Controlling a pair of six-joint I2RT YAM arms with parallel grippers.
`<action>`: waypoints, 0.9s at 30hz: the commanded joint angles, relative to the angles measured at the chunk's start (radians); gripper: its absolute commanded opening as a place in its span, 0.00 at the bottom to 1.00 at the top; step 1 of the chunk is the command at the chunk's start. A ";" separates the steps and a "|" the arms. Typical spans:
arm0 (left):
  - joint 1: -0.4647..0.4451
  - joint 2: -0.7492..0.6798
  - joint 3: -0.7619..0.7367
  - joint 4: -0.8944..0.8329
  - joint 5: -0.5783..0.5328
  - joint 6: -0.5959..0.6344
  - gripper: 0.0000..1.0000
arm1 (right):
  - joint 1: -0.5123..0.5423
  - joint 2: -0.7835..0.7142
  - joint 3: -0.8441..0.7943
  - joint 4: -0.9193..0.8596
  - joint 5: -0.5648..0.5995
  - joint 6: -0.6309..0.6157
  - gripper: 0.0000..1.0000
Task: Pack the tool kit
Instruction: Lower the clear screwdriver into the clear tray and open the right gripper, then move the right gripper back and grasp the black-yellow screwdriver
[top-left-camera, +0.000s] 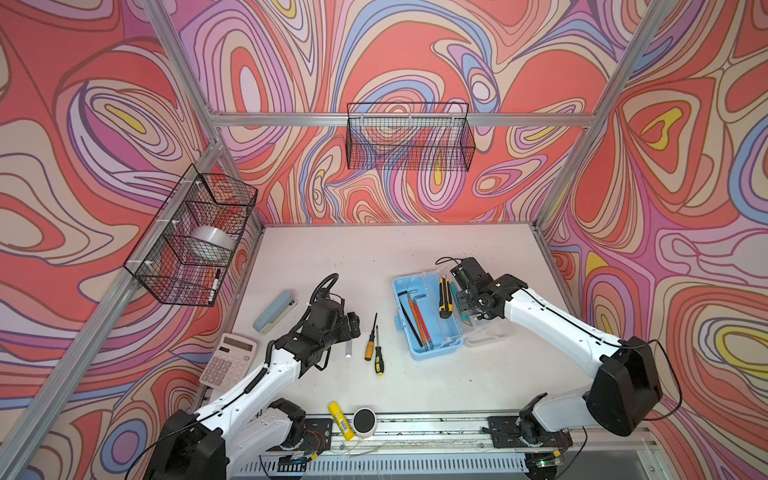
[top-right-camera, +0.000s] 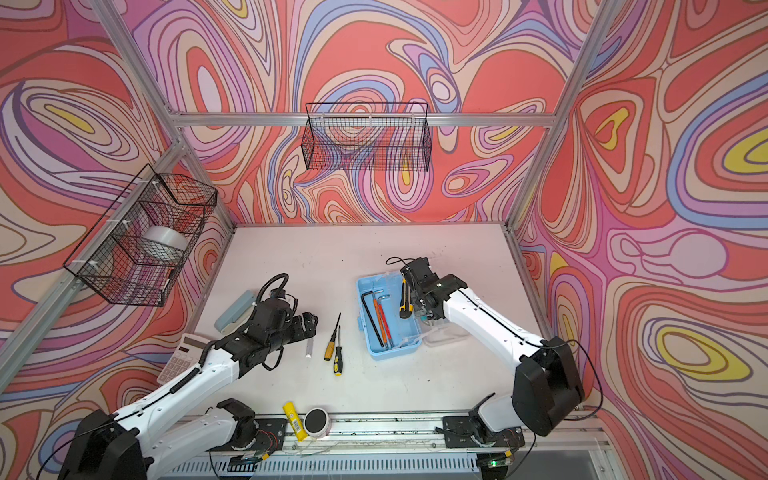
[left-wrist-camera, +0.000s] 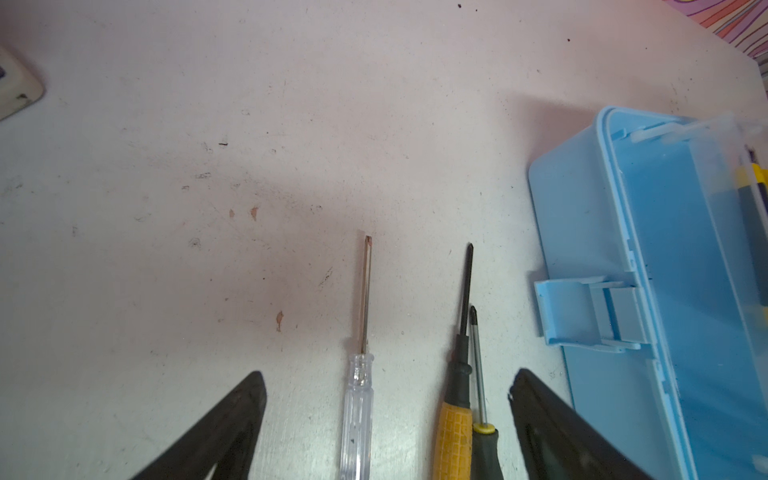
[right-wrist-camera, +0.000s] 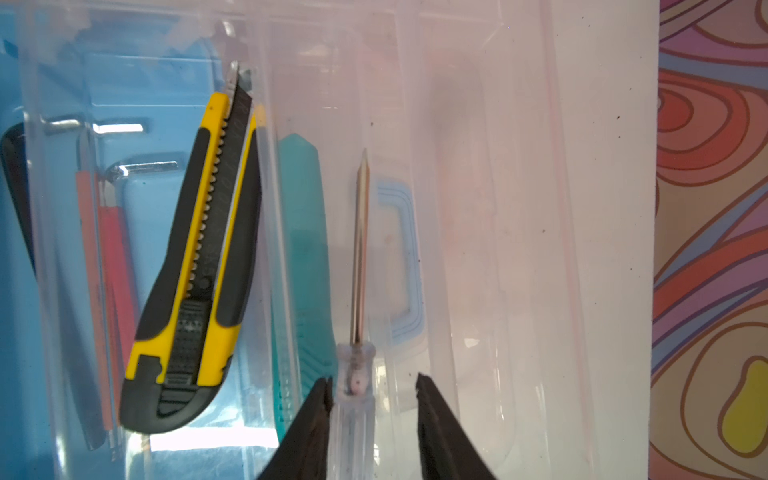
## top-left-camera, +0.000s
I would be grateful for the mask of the teal utility knife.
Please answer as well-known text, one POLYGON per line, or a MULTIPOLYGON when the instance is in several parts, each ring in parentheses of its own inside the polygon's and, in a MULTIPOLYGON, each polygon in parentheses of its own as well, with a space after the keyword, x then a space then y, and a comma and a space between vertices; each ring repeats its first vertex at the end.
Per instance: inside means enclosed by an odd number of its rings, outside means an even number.
POLYGON ((467 316, 465 315, 466 301, 463 292, 458 288, 455 282, 450 281, 450 289, 452 294, 452 305, 461 321, 465 321, 467 316))

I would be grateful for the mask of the yellow black utility knife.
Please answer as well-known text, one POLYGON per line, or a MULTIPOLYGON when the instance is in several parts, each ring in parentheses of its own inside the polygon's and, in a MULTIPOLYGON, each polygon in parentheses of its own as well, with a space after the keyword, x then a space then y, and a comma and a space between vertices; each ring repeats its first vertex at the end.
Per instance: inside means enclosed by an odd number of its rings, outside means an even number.
POLYGON ((439 316, 442 319, 452 316, 451 290, 445 277, 439 279, 439 316))

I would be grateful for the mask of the orange black screwdriver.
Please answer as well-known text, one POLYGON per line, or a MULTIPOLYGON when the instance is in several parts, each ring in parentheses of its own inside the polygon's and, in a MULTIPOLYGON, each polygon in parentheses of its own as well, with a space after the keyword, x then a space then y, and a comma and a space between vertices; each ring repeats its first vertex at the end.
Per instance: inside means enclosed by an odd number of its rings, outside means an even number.
POLYGON ((371 327, 371 331, 368 337, 368 341, 366 344, 365 354, 364 354, 364 360, 365 361, 371 361, 374 356, 374 350, 375 350, 375 340, 376 340, 376 330, 377 330, 377 321, 378 321, 378 314, 374 315, 374 322, 371 327))

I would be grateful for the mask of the light blue plastic tool box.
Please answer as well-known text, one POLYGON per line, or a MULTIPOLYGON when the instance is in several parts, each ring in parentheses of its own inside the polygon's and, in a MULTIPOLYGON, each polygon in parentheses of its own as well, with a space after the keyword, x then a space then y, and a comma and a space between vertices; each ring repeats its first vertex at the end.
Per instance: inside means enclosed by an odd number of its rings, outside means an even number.
POLYGON ((442 319, 439 316, 439 279, 435 272, 423 272, 395 278, 392 281, 396 302, 395 325, 402 331, 410 351, 416 361, 423 361, 454 353, 463 346, 459 321, 452 316, 442 319), (419 336, 417 323, 412 313, 407 294, 410 293, 423 316, 424 323, 431 337, 432 348, 427 350, 419 336))

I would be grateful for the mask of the yellow black screwdriver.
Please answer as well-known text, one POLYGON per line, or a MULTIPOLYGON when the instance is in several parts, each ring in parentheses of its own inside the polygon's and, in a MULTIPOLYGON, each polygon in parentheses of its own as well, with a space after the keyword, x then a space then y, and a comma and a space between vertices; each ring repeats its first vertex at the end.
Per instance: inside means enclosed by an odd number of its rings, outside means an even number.
POLYGON ((383 376, 385 371, 385 363, 382 348, 380 346, 380 335, 378 327, 375 327, 374 335, 374 366, 376 375, 383 376))

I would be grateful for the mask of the orange handled hex key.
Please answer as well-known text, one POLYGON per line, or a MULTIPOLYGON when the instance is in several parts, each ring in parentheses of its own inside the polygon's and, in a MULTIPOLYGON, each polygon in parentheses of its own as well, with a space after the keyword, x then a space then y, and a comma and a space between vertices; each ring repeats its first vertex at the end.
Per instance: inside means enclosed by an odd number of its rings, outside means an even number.
POLYGON ((421 311, 416 303, 415 298, 408 293, 407 294, 409 304, 412 310, 412 313, 415 317, 416 323, 417 323, 417 329, 419 332, 419 336, 427 350, 430 350, 432 348, 432 342, 431 337, 429 335, 428 329, 426 327, 426 324, 424 323, 423 316, 421 314, 421 311))

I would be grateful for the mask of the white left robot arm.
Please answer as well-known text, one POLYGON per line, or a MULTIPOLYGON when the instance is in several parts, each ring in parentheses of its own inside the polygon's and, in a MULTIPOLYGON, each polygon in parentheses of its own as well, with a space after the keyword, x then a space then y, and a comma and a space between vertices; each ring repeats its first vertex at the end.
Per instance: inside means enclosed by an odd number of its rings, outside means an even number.
POLYGON ((145 479, 229 479, 267 450, 295 447, 306 412, 279 395, 307 371, 327 367, 332 347, 361 335, 360 319, 336 299, 311 301, 299 322, 268 343, 265 360, 226 393, 164 424, 145 479))

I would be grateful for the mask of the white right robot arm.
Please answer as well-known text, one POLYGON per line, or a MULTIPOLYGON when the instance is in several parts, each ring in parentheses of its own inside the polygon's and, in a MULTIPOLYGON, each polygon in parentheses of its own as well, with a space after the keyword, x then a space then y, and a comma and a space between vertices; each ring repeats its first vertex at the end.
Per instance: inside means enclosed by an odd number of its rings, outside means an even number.
POLYGON ((536 334, 591 379, 581 389, 543 392, 529 401, 517 421, 524 443, 538 446, 561 430, 589 426, 627 437, 661 401, 658 369, 647 341, 635 336, 624 340, 592 327, 511 274, 494 279, 473 257, 455 263, 451 274, 473 314, 483 320, 504 319, 536 334))

